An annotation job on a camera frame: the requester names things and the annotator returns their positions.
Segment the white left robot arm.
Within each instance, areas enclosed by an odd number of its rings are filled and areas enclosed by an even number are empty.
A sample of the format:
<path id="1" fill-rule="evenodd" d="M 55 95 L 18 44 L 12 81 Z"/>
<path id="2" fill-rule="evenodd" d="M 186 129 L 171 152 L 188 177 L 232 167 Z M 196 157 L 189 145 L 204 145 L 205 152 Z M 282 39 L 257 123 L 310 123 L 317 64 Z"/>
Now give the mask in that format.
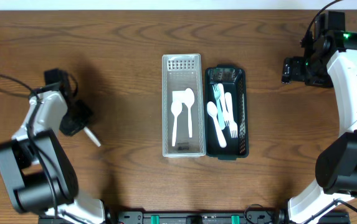
<path id="1" fill-rule="evenodd" d="M 58 68 L 44 73 L 45 85 L 29 89 L 29 111 L 11 140 L 0 143 L 0 174 L 12 207 L 34 213 L 39 223 L 114 223 L 100 199 L 79 188 L 77 175 L 57 135 L 88 129 L 92 110 L 76 98 L 74 78 Z"/>

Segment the white plastic fork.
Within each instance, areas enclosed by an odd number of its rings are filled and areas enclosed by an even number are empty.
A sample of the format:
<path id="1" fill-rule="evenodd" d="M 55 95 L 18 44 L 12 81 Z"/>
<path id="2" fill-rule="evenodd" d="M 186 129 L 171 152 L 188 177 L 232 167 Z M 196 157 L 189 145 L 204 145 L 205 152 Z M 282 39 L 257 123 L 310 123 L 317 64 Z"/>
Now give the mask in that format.
<path id="1" fill-rule="evenodd" d="M 217 106 L 217 119 L 219 122 L 219 127 L 221 130 L 223 130 L 223 129 L 225 129 L 226 125 L 224 122 L 224 117 L 223 117 L 221 102 L 220 102 L 221 92 L 220 92 L 220 89 L 217 84 L 214 84 L 212 86 L 212 88 L 213 88 L 213 94 L 214 94 L 214 98 L 215 98 L 216 106 Z"/>
<path id="2" fill-rule="evenodd" d="M 226 100 L 227 111 L 229 114 L 230 135 L 231 138 L 234 139 L 238 137 L 238 128 L 237 128 L 237 123 L 234 121 L 232 95 L 229 92 L 225 93 L 225 100 Z"/>
<path id="3" fill-rule="evenodd" d="M 219 92 L 221 94 L 220 101 L 221 101 L 221 105 L 222 105 L 222 114 L 223 114 L 223 117 L 224 117 L 224 122 L 225 122 L 225 125 L 228 126 L 229 125 L 229 113 L 228 113 L 227 108 L 226 108 L 226 99 L 225 99 L 224 86 L 221 83 L 218 83 L 217 86 L 218 86 Z"/>

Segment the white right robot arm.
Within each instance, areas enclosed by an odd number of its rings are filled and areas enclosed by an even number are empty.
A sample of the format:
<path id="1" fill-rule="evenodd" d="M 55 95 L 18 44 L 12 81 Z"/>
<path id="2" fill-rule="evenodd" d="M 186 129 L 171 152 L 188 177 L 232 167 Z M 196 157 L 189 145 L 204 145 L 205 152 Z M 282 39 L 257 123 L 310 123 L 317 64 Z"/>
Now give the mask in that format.
<path id="1" fill-rule="evenodd" d="M 302 40 L 302 57 L 286 58 L 282 83 L 333 88 L 338 139 L 317 158 L 315 179 L 276 215 L 276 223 L 333 223 L 332 209 L 357 198 L 357 32 L 345 29 L 345 13 L 317 15 Z"/>

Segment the white plastic spoon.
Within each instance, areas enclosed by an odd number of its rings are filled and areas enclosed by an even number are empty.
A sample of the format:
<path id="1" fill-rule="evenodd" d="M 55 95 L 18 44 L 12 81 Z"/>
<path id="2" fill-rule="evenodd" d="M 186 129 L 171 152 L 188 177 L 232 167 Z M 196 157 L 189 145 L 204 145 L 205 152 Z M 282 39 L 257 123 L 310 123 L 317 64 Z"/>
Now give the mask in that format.
<path id="1" fill-rule="evenodd" d="M 100 147 L 101 143 L 99 141 L 99 139 L 96 137 L 96 135 L 88 128 L 88 127 L 84 127 L 84 132 L 85 134 L 89 137 L 89 139 L 97 146 Z"/>
<path id="2" fill-rule="evenodd" d="M 184 104 L 187 106 L 188 109 L 188 133 L 189 137 L 192 138 L 193 136 L 193 122 L 192 122 L 192 113 L 191 107 L 194 104 L 194 92 L 192 89 L 187 88 L 184 91 Z"/>
<path id="3" fill-rule="evenodd" d="M 177 125 L 178 125 L 178 116 L 182 112 L 182 103 L 180 101 L 173 101 L 171 104 L 171 112 L 174 116 L 173 123 L 173 133 L 172 133 L 172 146 L 176 145 L 176 135 L 177 135 Z"/>
<path id="4" fill-rule="evenodd" d="M 225 148 L 227 146 L 227 143 L 226 143 L 225 137 L 222 133 L 222 130 L 219 126 L 219 122 L 217 119 L 217 112 L 218 112 L 218 110 L 217 110 L 216 105 L 212 101 L 209 101 L 207 103 L 207 113 L 213 120 L 219 146 L 221 148 Z"/>

